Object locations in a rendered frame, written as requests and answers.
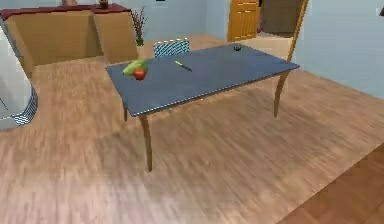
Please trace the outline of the blue table with wooden legs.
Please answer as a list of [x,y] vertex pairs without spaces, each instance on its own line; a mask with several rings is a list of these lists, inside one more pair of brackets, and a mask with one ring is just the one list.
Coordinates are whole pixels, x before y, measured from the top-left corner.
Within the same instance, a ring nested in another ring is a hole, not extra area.
[[[242,49],[235,51],[234,46]],[[174,61],[188,66],[192,72]],[[243,44],[232,43],[149,59],[148,71],[142,81],[123,75],[125,67],[124,63],[110,65],[106,71],[122,99],[125,113],[140,120],[146,147],[146,170],[151,171],[150,114],[274,76],[280,78],[274,99],[274,107],[278,108],[285,78],[299,66]]]

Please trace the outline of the yellow and black knife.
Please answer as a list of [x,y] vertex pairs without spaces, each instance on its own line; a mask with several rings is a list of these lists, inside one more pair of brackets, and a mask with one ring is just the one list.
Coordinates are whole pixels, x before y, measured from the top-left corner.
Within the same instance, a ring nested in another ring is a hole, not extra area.
[[179,62],[179,61],[174,61],[174,62],[175,62],[177,65],[179,65],[180,67],[182,67],[183,69],[192,72],[192,69],[191,69],[191,68],[189,68],[188,66],[182,64],[181,62]]

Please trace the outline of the blue checked chair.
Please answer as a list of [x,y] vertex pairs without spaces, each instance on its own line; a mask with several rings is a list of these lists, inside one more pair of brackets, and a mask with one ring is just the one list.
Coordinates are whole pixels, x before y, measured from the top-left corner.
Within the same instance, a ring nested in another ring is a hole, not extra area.
[[190,41],[187,38],[160,41],[153,45],[154,57],[182,54],[190,51]]

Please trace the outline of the house plant in green pot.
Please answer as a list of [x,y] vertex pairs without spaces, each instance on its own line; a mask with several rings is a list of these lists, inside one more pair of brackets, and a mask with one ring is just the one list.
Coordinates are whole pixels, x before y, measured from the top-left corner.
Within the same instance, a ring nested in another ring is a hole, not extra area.
[[135,36],[136,36],[136,44],[138,46],[144,45],[143,32],[144,32],[145,23],[147,21],[147,17],[145,16],[144,9],[145,7],[142,7],[140,10],[133,9],[131,11],[133,26],[135,30]]

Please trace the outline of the wooden room door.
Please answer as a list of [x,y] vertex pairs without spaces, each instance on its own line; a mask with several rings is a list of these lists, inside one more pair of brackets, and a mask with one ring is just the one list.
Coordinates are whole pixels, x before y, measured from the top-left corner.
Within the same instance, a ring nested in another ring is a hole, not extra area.
[[227,40],[235,42],[256,37],[260,0],[231,0]]

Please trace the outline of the wooden cabinet with maroon top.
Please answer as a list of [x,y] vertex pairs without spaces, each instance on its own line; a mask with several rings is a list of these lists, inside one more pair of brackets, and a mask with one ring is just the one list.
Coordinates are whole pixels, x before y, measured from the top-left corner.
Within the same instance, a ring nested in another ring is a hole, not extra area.
[[40,65],[99,56],[120,63],[138,57],[132,12],[116,3],[0,9],[0,25],[28,77]]

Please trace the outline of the white appliance with checked base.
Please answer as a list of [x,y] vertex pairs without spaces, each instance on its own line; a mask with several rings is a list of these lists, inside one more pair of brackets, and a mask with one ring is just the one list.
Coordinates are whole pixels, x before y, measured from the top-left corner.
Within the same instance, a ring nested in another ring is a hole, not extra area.
[[0,131],[32,122],[38,94],[21,65],[21,54],[0,16]]

